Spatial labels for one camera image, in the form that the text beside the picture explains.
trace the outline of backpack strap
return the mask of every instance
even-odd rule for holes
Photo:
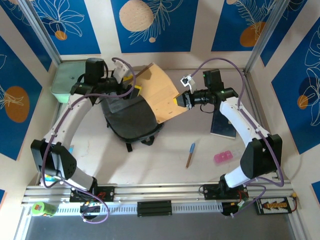
[[[128,153],[133,151],[130,143],[125,143],[125,145],[126,145],[126,149],[128,150]]]

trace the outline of dark blue book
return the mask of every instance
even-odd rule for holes
[[[213,112],[212,124],[211,124],[211,134],[235,139],[237,131],[235,127],[229,122],[219,110]]]

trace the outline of orange circle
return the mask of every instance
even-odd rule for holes
[[[265,25],[264,21],[260,21],[248,26],[240,36],[240,44],[247,48],[254,47]]]
[[[298,107],[300,109],[306,109],[308,107],[308,98],[305,96],[305,95],[301,95],[299,98],[298,98]]]
[[[4,99],[7,100],[4,108],[8,117],[16,123],[23,123],[30,109],[27,92],[22,87],[12,86],[5,92]]]
[[[59,40],[61,40],[61,41],[64,41],[64,40],[67,39],[67,34],[66,34],[64,31],[58,30],[58,31],[56,31],[56,32],[54,33],[54,35],[55,35],[55,37],[56,37],[57,39],[59,39]]]

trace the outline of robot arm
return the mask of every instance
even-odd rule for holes
[[[197,104],[213,104],[215,111],[220,111],[234,126],[246,147],[240,160],[240,166],[233,171],[221,176],[219,187],[222,192],[227,192],[254,179],[260,175],[277,170],[272,155],[258,132],[267,139],[275,153],[277,161],[281,163],[282,139],[279,135],[271,135],[261,127],[250,115],[246,108],[238,106],[238,94],[232,88],[225,88],[221,80],[220,71],[210,70],[203,72],[204,83],[207,89],[185,91],[176,97],[178,106],[193,108]],[[188,85],[190,77],[181,80],[184,86]]]
[[[111,77],[108,77],[108,67],[103,59],[87,59],[85,74],[83,74],[84,82],[80,82],[81,78],[78,79],[78,82],[71,89],[71,96],[67,107],[55,125],[42,140],[34,140],[31,144],[31,151],[38,172],[42,171],[45,150],[52,135],[55,135],[46,157],[45,174],[63,179],[75,187],[95,193],[97,180],[77,167],[77,161],[69,152],[69,148],[82,119],[95,104],[98,97],[91,96],[83,98],[77,104],[73,103],[87,94],[116,92],[119,95],[126,93],[130,87],[125,86],[122,80],[130,71],[127,66],[117,60],[115,61],[115,65],[116,69],[112,72]],[[139,90],[134,90],[128,97],[135,97],[138,92]]]

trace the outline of cardboard sheet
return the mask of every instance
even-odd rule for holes
[[[136,85],[142,87],[140,95],[151,107],[159,124],[187,111],[187,108],[174,103],[179,92],[158,65],[151,63],[142,70],[137,75]]]

